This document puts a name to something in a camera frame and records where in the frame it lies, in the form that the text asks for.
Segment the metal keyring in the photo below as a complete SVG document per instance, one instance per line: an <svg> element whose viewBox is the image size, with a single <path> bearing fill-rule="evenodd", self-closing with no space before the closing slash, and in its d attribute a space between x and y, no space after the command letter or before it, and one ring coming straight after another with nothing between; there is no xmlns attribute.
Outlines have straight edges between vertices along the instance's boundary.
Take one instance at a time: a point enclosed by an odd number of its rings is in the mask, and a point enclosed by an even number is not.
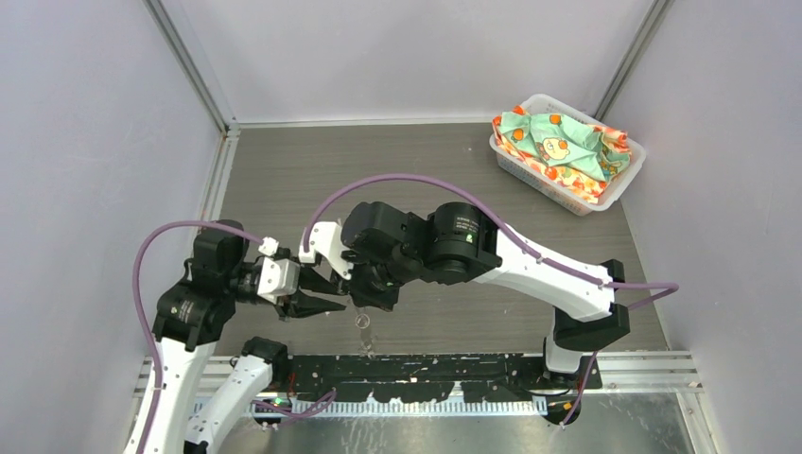
<svg viewBox="0 0 802 454"><path fill-rule="evenodd" d="M355 325L360 330L366 330L370 327L371 319L366 313L359 313L355 317Z"/></svg>

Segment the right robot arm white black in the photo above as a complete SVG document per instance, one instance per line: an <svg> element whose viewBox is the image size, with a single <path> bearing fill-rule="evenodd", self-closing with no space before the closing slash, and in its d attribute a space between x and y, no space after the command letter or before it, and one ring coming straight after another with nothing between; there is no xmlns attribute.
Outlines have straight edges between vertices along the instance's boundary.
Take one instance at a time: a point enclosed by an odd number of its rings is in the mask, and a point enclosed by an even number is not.
<svg viewBox="0 0 802 454"><path fill-rule="evenodd" d="M384 202L362 202L344 222L340 241L354 266L346 287L359 307L391 311L400 289L413 281L494 285L551 304L539 371L552 388L577 376L583 354L631 331L629 310L610 287L622 276L618 260L587 265L551 251L533 256L526 237L469 203L445 203L421 218Z"/></svg>

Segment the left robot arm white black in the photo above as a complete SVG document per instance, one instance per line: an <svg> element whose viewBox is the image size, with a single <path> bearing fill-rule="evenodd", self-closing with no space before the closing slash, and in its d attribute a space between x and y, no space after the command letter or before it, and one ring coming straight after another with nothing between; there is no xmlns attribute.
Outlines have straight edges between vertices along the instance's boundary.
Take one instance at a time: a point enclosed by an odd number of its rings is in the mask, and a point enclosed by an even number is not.
<svg viewBox="0 0 802 454"><path fill-rule="evenodd" d="M325 260L337 277L353 274L335 222L317 223L299 254L232 219L196 221L195 227L182 277L159 298L154 317L140 321L151 366L129 453L218 452L241 415L259 405L259 394L290 392L295 381L288 348L255 337L210 401L194 410L205 368L237 305L266 304L290 319L335 311L337 287L315 267Z"/></svg>

